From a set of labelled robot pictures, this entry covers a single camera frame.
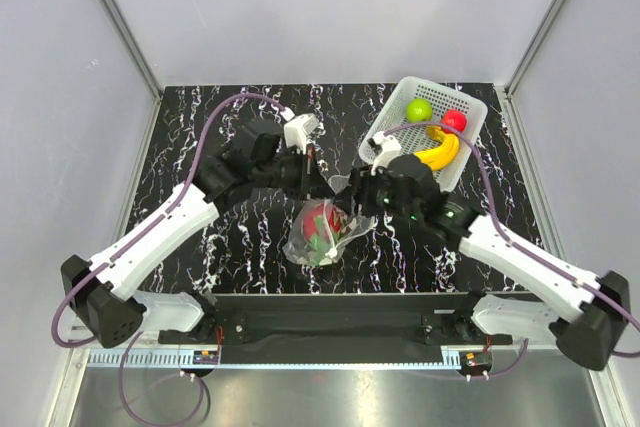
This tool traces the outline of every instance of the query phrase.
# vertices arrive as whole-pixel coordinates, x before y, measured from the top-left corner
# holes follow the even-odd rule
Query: plastic bag
[[[334,176],[329,185],[341,190],[346,178]],[[356,237],[369,232],[373,218],[352,216],[333,205],[329,199],[309,200],[293,221],[284,255],[295,264],[329,265],[342,257],[344,249]]]

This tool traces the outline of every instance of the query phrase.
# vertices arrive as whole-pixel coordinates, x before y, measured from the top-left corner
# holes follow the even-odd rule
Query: yellow banana
[[[445,134],[440,129],[429,132],[429,137],[440,142],[440,145],[433,149],[421,150],[420,152],[414,153],[414,155],[420,159],[420,162],[424,164],[429,164],[443,156],[448,156],[457,139],[455,135]]]
[[[458,139],[458,136],[456,134],[445,135],[447,136],[447,139],[451,137],[453,138],[453,147],[446,154],[441,155],[427,164],[433,171],[444,169],[447,165],[453,162],[453,159],[456,158],[456,155],[458,155],[458,151],[460,150],[460,139]]]

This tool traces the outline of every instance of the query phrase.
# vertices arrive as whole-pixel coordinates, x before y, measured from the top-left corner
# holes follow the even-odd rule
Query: black marble table
[[[489,113],[477,142],[490,171],[500,219],[517,234],[541,245],[509,132],[491,84],[447,84],[487,104]],[[185,180],[208,114],[238,92],[271,96],[296,113],[321,121],[313,141],[323,173],[347,175],[360,165],[358,145],[395,84],[189,86],[166,89],[145,159],[129,229]],[[227,142],[243,120],[274,119],[258,101],[238,102],[216,119],[205,145]],[[478,166],[469,160],[456,191],[486,207]],[[339,263],[295,265],[282,246],[301,204],[278,192],[257,191],[213,225],[192,236],[169,256],[141,288],[175,292],[185,288],[217,293],[438,292],[519,288],[487,265],[426,242],[403,222],[380,218],[376,228],[354,240]]]

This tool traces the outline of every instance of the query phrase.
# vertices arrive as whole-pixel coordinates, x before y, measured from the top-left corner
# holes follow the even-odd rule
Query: basket
[[[405,77],[398,83],[360,144],[358,153],[364,162],[372,164],[376,157],[367,141],[376,132],[409,124],[410,122],[406,116],[407,104],[418,97],[427,99],[431,103],[433,108],[431,121],[433,122],[440,122],[448,110],[458,110],[465,114],[467,127],[462,134],[475,143],[487,116],[487,106],[484,102],[435,82],[418,79],[417,77]],[[431,149],[438,145],[437,142],[427,136],[424,127],[401,130],[393,135],[402,145],[402,154],[412,154],[413,152]],[[442,191],[451,192],[455,188],[467,164],[467,160],[469,160],[469,155],[471,155],[471,149],[461,142],[460,151],[454,161],[444,169],[433,173]]]

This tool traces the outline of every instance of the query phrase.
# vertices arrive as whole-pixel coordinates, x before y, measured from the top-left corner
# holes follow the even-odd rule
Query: green apple
[[[409,122],[425,122],[431,120],[433,109],[427,99],[413,99],[407,105],[407,119]]]

